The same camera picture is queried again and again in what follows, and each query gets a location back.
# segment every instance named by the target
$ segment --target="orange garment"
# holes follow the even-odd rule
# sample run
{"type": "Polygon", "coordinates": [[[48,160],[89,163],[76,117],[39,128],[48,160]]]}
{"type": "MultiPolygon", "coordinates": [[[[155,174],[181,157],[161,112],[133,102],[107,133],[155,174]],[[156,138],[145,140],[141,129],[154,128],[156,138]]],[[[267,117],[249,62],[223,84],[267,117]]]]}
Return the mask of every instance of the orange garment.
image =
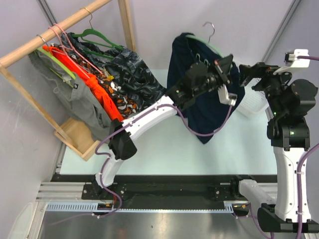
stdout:
{"type": "Polygon", "coordinates": [[[64,51],[61,51],[60,49],[53,46],[47,47],[45,45],[43,46],[43,49],[50,52],[63,65],[65,65],[70,71],[75,72],[85,82],[85,84],[91,89],[91,92],[94,94],[94,96],[103,106],[111,120],[123,120],[123,116],[118,111],[108,93],[98,84],[98,80],[96,79],[95,75],[88,73],[84,69],[80,70],[77,67],[78,65],[72,59],[66,56],[64,51]]]}

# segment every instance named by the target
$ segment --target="gray wall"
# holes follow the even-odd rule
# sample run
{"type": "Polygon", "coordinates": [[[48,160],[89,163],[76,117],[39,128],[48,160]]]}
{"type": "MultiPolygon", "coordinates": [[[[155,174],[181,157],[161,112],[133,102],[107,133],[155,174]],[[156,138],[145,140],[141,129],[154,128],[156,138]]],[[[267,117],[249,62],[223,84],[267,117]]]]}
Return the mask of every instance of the gray wall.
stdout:
{"type": "MultiPolygon", "coordinates": [[[[285,52],[296,48],[308,49],[310,56],[319,56],[319,1],[305,0],[301,3],[283,37],[274,49],[268,63],[283,65],[285,52]]],[[[311,61],[310,67],[294,74],[293,79],[307,79],[319,87],[319,62],[311,61]]],[[[317,105],[306,116],[311,132],[312,146],[319,143],[319,96],[317,105]]],[[[307,164],[307,191],[309,208],[313,218],[319,222],[319,151],[315,152],[307,164]]]]}
{"type": "MultiPolygon", "coordinates": [[[[0,57],[46,30],[48,23],[34,0],[5,0],[0,7],[0,57]]],[[[59,123],[66,111],[27,57],[9,70],[59,123]]],[[[33,202],[41,181],[53,170],[60,142],[53,128],[0,76],[0,238],[16,216],[33,202]]]]}
{"type": "MultiPolygon", "coordinates": [[[[61,21],[91,0],[47,0],[61,21]]],[[[208,39],[206,21],[214,23],[211,43],[246,64],[260,61],[292,0],[130,0],[137,50],[150,69],[168,69],[171,44],[184,31],[208,39]]],[[[89,17],[71,28],[82,32],[89,17]]],[[[125,45],[117,1],[93,13],[93,27],[125,45]]]]}

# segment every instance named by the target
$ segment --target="white mesh laundry basket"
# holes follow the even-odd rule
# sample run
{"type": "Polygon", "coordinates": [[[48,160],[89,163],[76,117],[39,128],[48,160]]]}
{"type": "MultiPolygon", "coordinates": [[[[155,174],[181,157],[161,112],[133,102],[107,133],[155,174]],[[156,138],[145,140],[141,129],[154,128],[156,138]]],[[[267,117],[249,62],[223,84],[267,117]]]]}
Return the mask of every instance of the white mesh laundry basket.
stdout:
{"type": "Polygon", "coordinates": [[[237,110],[247,117],[252,117],[259,114],[268,107],[264,92],[253,91],[252,86],[256,85],[260,78],[252,79],[251,82],[245,86],[245,97],[237,107],[237,110]]]}

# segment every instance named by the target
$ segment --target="dark blue garment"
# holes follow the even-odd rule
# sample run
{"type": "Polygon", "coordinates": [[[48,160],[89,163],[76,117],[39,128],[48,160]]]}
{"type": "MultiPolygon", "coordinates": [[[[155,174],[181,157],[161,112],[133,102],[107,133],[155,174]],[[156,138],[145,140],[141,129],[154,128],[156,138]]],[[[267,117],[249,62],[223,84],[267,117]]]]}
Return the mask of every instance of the dark blue garment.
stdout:
{"type": "MultiPolygon", "coordinates": [[[[190,33],[182,33],[173,42],[167,76],[168,89],[185,75],[185,72],[193,63],[200,61],[209,64],[221,58],[221,56],[211,51],[204,43],[186,38],[188,34],[190,33]]],[[[238,97],[236,105],[232,109],[233,113],[245,96],[244,88],[239,86],[239,71],[234,62],[230,70],[230,79],[232,80],[232,84],[227,86],[228,92],[237,94],[238,97]]],[[[195,104],[184,110],[183,115],[188,118],[188,126],[192,130],[198,133],[211,133],[223,124],[228,110],[228,105],[223,105],[219,102],[216,90],[197,97],[195,104]]],[[[198,139],[204,144],[211,138],[212,136],[198,136],[198,139]]]]}

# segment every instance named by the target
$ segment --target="wooden clothing rack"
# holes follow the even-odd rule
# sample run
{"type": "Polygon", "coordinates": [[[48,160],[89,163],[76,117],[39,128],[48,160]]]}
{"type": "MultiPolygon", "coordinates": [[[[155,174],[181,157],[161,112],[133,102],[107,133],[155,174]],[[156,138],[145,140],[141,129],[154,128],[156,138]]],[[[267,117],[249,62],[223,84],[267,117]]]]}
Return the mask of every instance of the wooden clothing rack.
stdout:
{"type": "MultiPolygon", "coordinates": [[[[97,9],[106,5],[110,1],[111,0],[96,0],[86,6],[86,9],[81,8],[78,12],[60,22],[59,25],[61,28],[63,28],[63,30],[67,30],[80,20],[87,17],[90,13],[95,12],[97,9]]],[[[120,7],[126,45],[132,51],[136,51],[129,0],[118,0],[118,3],[120,7]]],[[[53,26],[53,28],[59,34],[62,33],[61,29],[57,26],[53,26]]],[[[35,37],[25,45],[0,58],[0,73],[42,115],[42,117],[44,117],[53,126],[55,129],[54,134],[62,142],[74,150],[83,159],[88,160],[93,155],[94,150],[99,143],[99,141],[94,141],[92,139],[89,128],[83,122],[74,120],[72,118],[68,119],[64,124],[59,125],[7,70],[7,67],[36,50],[38,47],[42,46],[44,41],[48,42],[55,37],[56,35],[51,29],[46,30],[44,33],[40,34],[40,37],[35,37]]]]}

